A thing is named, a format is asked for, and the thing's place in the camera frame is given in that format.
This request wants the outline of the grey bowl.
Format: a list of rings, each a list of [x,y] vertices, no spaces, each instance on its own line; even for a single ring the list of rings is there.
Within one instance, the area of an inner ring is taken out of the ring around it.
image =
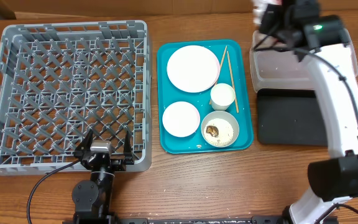
[[[204,130],[204,127],[206,126],[206,123],[214,118],[225,119],[226,121],[228,121],[231,124],[231,126],[234,130],[234,137],[233,137],[232,141],[230,142],[230,145],[232,145],[236,141],[236,139],[239,135],[239,124],[238,124],[237,120],[235,119],[235,117],[226,111],[213,111],[205,116],[205,118],[203,119],[203,121],[201,123],[202,137],[204,138],[203,130]]]

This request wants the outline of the left wooden chopstick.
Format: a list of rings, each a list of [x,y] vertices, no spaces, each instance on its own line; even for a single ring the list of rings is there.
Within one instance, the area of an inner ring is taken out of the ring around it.
[[[224,52],[223,52],[223,56],[222,56],[221,61],[220,61],[220,68],[219,68],[218,79],[219,79],[219,76],[220,76],[220,73],[221,73],[221,70],[222,70],[222,66],[223,66],[223,62],[224,62],[225,56],[226,56],[226,52],[227,52],[227,45],[225,46],[225,49],[224,49]],[[215,87],[216,84],[218,83],[218,79],[215,81],[213,87]]]

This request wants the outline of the black waste tray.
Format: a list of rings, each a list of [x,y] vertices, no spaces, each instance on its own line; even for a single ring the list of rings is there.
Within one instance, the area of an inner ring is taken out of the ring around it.
[[[314,91],[259,90],[257,137],[262,144],[327,146],[326,128]]]

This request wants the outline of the right wooden chopstick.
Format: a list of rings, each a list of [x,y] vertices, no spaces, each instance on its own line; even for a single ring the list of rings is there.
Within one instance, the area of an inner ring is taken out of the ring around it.
[[[228,62],[228,66],[229,66],[229,73],[230,73],[230,77],[231,77],[232,89],[234,90],[234,102],[235,102],[235,106],[236,106],[236,113],[239,113],[239,106],[238,106],[237,95],[236,95],[236,87],[234,84],[234,77],[233,77],[233,72],[232,72],[232,65],[231,65],[231,58],[229,55],[229,51],[227,51],[227,62]]]

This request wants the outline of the small white plate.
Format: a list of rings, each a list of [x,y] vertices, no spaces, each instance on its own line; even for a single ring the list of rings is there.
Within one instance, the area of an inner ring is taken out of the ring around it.
[[[200,113],[189,102],[177,101],[170,104],[162,115],[162,124],[172,136],[184,138],[196,132],[200,125]]]

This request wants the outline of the grey plastic dishwasher rack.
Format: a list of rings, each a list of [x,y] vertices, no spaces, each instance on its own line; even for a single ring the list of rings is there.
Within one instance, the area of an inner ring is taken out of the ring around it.
[[[152,53],[142,20],[19,24],[0,42],[0,175],[81,171],[74,151],[87,132],[124,157],[152,163]]]

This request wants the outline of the clear plastic waste bin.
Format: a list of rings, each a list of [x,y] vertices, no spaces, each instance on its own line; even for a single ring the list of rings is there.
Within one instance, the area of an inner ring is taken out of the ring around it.
[[[349,40],[349,45],[346,46],[350,50],[346,59],[339,55],[337,50],[344,48],[344,44],[335,44],[334,47],[324,46],[321,48],[322,54],[327,54],[329,50],[333,50],[334,54],[338,54],[340,59],[345,62],[351,62],[355,77],[358,76],[358,63],[356,52],[347,29],[344,29],[344,34]],[[253,33],[252,47],[249,52],[250,58],[250,75],[252,78],[252,85],[255,92],[261,89],[289,89],[289,90],[315,90],[315,83],[310,79],[310,72],[293,52],[277,52],[260,51],[254,52],[253,47],[259,40],[266,37],[258,31]]]

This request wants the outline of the wooden chopstick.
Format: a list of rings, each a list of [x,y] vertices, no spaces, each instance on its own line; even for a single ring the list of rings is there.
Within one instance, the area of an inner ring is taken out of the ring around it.
[[[225,49],[224,49],[224,52],[223,52],[223,56],[222,56],[221,61],[220,61],[220,68],[219,68],[218,79],[219,79],[219,76],[220,76],[220,73],[221,73],[221,70],[222,70],[222,66],[223,66],[223,62],[224,62],[225,56],[226,56],[226,52],[227,52],[227,45],[225,46]],[[218,83],[218,79],[215,81],[213,87],[215,87],[216,84]]]
[[[231,77],[232,89],[234,90],[234,102],[235,102],[235,106],[236,106],[236,113],[239,113],[239,106],[238,106],[237,95],[236,95],[236,87],[234,84],[234,77],[233,77],[233,72],[232,72],[232,65],[231,65],[231,58],[229,55],[229,51],[227,51],[227,62],[228,62],[228,66],[229,66],[229,73],[230,73],[230,77]]]

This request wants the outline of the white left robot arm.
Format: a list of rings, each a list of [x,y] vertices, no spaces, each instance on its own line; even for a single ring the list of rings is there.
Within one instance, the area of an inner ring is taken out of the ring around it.
[[[113,182],[117,171],[125,171],[127,165],[134,164],[131,152],[131,134],[126,133],[124,140],[124,157],[112,159],[112,146],[109,141],[93,139],[93,131],[74,151],[79,163],[91,172],[88,180],[82,180],[74,187],[72,199],[75,204],[74,223],[110,223],[118,224],[120,219],[109,210]]]

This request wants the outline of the large white plate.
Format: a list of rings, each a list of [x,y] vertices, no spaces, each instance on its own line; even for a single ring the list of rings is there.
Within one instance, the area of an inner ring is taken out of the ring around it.
[[[217,56],[206,47],[188,45],[176,50],[167,62],[167,76],[181,91],[199,93],[211,88],[220,74]]]

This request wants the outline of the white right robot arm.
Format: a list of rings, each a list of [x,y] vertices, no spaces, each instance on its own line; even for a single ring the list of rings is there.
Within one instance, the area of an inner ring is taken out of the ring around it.
[[[358,197],[358,84],[351,41],[318,1],[254,1],[254,22],[271,49],[292,52],[310,73],[328,136],[330,158],[308,166],[309,188],[279,223],[322,223]]]

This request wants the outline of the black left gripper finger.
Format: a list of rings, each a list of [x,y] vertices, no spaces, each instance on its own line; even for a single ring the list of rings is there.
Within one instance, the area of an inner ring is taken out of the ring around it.
[[[126,136],[124,140],[124,163],[125,165],[134,165],[134,155],[132,153],[132,146],[131,146],[131,134],[129,131],[126,131]]]
[[[74,151],[74,157],[83,157],[86,152],[90,151],[90,147],[93,142],[93,130],[90,129],[85,138],[82,140],[82,142],[79,143],[79,145],[75,148]]]

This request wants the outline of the pile of rice grains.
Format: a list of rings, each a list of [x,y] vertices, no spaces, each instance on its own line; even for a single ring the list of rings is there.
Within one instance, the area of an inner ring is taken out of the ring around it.
[[[206,133],[206,127],[208,125],[216,126],[219,129],[219,136],[214,138],[211,135]],[[234,137],[234,130],[231,124],[225,119],[214,118],[206,123],[206,126],[203,130],[205,140],[212,146],[215,147],[226,147],[230,145]]]

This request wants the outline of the brown food scrap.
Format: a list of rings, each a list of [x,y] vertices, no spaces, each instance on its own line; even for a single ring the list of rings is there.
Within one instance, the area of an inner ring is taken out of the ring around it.
[[[206,133],[216,138],[219,136],[219,129],[216,126],[208,125],[206,127]]]

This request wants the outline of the white cup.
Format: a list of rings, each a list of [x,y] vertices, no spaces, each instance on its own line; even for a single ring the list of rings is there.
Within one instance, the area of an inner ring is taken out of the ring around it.
[[[225,111],[235,100],[235,91],[232,86],[226,83],[219,83],[212,87],[211,106],[214,110]]]

